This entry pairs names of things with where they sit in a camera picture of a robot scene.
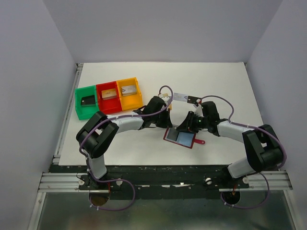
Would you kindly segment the red leather card holder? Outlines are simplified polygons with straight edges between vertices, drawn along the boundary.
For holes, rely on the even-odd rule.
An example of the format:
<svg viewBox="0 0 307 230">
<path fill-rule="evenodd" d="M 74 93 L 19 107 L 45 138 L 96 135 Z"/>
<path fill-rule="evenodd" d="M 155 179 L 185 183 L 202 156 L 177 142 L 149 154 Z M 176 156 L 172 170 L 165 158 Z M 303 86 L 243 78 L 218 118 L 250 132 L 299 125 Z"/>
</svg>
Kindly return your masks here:
<svg viewBox="0 0 307 230">
<path fill-rule="evenodd" d="M 166 135 L 168 133 L 168 130 L 170 128 L 168 128 L 164 134 L 163 140 L 171 142 L 173 144 L 176 145 L 180 145 L 183 146 L 185 148 L 189 148 L 192 149 L 194 144 L 200 144 L 200 145 L 204 145 L 205 141 L 202 139 L 196 139 L 196 134 L 194 133 L 187 133 L 187 132 L 179 132 L 179 136 L 177 138 L 176 142 L 170 141 L 166 139 Z"/>
</svg>

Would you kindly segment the black VIP card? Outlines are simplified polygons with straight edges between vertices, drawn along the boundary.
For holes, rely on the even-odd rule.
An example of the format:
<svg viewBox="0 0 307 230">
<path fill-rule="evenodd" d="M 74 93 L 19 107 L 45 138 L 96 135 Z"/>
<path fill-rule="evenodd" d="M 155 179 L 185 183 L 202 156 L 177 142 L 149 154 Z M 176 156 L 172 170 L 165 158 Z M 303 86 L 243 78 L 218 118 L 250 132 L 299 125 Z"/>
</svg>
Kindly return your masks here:
<svg viewBox="0 0 307 230">
<path fill-rule="evenodd" d="M 166 135 L 166 139 L 170 140 L 170 141 L 173 141 L 173 142 L 176 142 L 178 136 L 179 136 L 179 132 L 175 128 L 170 128 L 168 130 L 167 135 Z"/>
<path fill-rule="evenodd" d="M 188 99 L 187 99 L 187 103 L 194 104 L 194 105 L 198 105 L 200 101 L 201 99 L 199 97 L 194 97 L 190 95 L 188 96 Z"/>
</svg>

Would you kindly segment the white VIP card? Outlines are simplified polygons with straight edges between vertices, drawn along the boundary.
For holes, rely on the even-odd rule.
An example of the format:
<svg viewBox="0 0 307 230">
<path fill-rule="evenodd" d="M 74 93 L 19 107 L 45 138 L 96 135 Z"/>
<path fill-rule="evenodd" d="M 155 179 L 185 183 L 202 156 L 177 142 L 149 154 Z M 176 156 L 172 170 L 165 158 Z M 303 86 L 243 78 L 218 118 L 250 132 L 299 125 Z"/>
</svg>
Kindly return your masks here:
<svg viewBox="0 0 307 230">
<path fill-rule="evenodd" d="M 181 101 L 181 102 L 187 102 L 188 101 L 188 95 L 182 94 L 182 93 L 174 93 L 173 100 Z"/>
</svg>

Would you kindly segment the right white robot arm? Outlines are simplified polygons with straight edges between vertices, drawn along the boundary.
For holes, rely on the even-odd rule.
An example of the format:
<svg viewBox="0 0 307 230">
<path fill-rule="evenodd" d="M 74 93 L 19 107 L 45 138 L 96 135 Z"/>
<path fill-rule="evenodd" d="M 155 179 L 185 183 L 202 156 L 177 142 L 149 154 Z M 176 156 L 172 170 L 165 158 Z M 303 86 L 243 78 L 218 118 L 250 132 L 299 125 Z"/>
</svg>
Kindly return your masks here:
<svg viewBox="0 0 307 230">
<path fill-rule="evenodd" d="M 284 153 L 270 125 L 244 127 L 221 119 L 213 101 L 201 103 L 196 111 L 188 112 L 185 120 L 177 127 L 179 132 L 198 133 L 206 129 L 217 137 L 225 137 L 244 144 L 246 157 L 227 166 L 221 175 L 223 186 L 230 188 L 238 178 L 250 173 L 259 173 L 281 164 Z"/>
</svg>

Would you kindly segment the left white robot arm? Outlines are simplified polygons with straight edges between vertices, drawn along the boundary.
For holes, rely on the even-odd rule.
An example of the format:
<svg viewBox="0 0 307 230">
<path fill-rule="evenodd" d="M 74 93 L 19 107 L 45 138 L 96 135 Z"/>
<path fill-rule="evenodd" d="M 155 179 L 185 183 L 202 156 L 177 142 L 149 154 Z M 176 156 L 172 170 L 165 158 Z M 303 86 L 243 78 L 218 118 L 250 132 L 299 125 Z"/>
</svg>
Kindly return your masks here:
<svg viewBox="0 0 307 230">
<path fill-rule="evenodd" d="M 118 117 L 96 112 L 76 135 L 79 151 L 85 156 L 87 171 L 91 175 L 90 184 L 95 189 L 106 185 L 107 169 L 104 153 L 115 135 L 145 128 L 170 128 L 170 105 L 172 97 L 154 96 L 147 105 L 134 110 L 130 115 Z"/>
</svg>

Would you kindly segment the silver card stack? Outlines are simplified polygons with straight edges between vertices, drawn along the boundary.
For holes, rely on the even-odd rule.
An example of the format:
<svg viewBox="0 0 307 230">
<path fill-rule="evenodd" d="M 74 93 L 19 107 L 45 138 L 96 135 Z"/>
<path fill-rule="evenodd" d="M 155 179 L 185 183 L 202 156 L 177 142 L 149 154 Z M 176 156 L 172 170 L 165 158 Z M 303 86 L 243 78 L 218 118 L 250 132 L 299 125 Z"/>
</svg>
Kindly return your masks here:
<svg viewBox="0 0 307 230">
<path fill-rule="evenodd" d="M 137 94 L 137 87 L 136 85 L 121 86 L 121 93 L 122 96 L 135 95 Z"/>
</svg>

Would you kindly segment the gold card stack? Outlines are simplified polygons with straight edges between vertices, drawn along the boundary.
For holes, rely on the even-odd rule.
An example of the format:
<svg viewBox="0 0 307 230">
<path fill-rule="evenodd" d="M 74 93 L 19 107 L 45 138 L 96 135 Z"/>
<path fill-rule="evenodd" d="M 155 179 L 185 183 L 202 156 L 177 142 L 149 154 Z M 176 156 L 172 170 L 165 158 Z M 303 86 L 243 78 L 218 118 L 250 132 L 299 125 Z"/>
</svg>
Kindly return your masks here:
<svg viewBox="0 0 307 230">
<path fill-rule="evenodd" d="M 109 100 L 109 99 L 114 99 L 117 97 L 117 91 L 115 88 L 113 89 L 108 89 L 108 90 L 102 90 L 101 91 L 101 96 L 103 100 Z"/>
</svg>

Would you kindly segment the black card stack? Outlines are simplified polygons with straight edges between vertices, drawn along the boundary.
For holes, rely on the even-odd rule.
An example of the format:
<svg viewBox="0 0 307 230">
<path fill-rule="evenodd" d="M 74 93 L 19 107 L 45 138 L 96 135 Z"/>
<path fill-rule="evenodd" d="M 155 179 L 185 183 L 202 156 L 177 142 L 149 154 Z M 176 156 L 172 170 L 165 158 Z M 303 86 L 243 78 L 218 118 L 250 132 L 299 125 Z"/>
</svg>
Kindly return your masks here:
<svg viewBox="0 0 307 230">
<path fill-rule="evenodd" d="M 89 106 L 95 106 L 96 100 L 94 95 L 89 95 L 81 98 L 80 102 L 81 107 L 89 107 Z"/>
</svg>

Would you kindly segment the yellow plastic bin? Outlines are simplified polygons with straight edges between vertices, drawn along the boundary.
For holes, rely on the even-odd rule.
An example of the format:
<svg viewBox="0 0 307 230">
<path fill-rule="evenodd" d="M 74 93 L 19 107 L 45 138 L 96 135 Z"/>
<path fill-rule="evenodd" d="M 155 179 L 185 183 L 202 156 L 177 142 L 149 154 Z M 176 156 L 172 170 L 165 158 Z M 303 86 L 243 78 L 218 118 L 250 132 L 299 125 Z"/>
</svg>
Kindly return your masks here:
<svg viewBox="0 0 307 230">
<path fill-rule="evenodd" d="M 117 80 L 122 111 L 134 110 L 143 106 L 142 93 L 137 78 Z"/>
</svg>

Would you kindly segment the red plastic bin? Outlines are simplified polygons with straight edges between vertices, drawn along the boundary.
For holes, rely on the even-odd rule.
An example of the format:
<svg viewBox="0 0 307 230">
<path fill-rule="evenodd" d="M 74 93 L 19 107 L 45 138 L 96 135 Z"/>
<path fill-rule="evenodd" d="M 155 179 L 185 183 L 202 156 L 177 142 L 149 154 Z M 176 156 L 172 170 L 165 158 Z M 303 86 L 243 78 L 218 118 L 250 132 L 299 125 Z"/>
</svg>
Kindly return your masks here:
<svg viewBox="0 0 307 230">
<path fill-rule="evenodd" d="M 101 96 L 101 91 L 113 89 L 113 88 L 115 88 L 117 91 L 117 97 L 114 99 L 103 100 Z M 97 93 L 99 110 L 102 111 L 104 114 L 106 115 L 116 114 L 122 111 L 116 81 L 111 81 L 111 82 L 96 85 L 96 93 Z"/>
</svg>

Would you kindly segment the green plastic bin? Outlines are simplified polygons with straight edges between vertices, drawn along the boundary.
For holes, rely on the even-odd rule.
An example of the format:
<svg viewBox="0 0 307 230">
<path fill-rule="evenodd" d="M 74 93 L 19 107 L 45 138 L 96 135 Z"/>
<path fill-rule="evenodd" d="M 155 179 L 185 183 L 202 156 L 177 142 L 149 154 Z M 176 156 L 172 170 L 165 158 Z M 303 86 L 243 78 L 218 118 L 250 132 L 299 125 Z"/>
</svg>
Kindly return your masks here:
<svg viewBox="0 0 307 230">
<path fill-rule="evenodd" d="M 95 85 L 75 89 L 75 111 L 79 120 L 89 119 L 99 111 Z"/>
</svg>

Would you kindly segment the aluminium frame rail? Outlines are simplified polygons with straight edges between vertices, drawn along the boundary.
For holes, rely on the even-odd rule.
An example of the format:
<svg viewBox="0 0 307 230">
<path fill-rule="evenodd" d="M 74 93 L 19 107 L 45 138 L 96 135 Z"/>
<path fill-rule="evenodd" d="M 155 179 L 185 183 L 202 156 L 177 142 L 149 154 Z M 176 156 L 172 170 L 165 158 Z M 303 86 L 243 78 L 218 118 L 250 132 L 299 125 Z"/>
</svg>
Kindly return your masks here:
<svg viewBox="0 0 307 230">
<path fill-rule="evenodd" d="M 72 84 L 72 89 L 69 95 L 69 99 L 68 99 L 68 104 L 66 107 L 66 111 L 64 114 L 64 118 L 63 121 L 61 122 L 61 130 L 60 130 L 60 135 L 56 144 L 56 149 L 54 152 L 54 155 L 52 157 L 51 160 L 51 164 L 48 168 L 47 174 L 49 174 L 49 170 L 52 169 L 53 167 L 56 167 L 57 169 L 60 170 L 64 170 L 64 173 L 69 173 L 69 170 L 72 168 L 72 166 L 59 166 L 59 161 L 60 161 L 60 157 L 61 157 L 61 151 L 62 151 L 62 146 L 63 146 L 63 140 L 65 139 L 65 135 L 67 132 L 67 126 L 69 123 L 69 119 L 70 119 L 70 115 L 71 115 L 71 105 L 74 102 L 74 92 L 76 89 L 77 84 L 80 81 L 80 77 L 81 77 L 81 73 L 82 73 L 82 69 L 83 69 L 83 63 L 77 63 L 76 64 L 76 72 L 75 72 L 75 76 L 74 76 L 74 80 L 73 80 L 73 84 Z"/>
</svg>

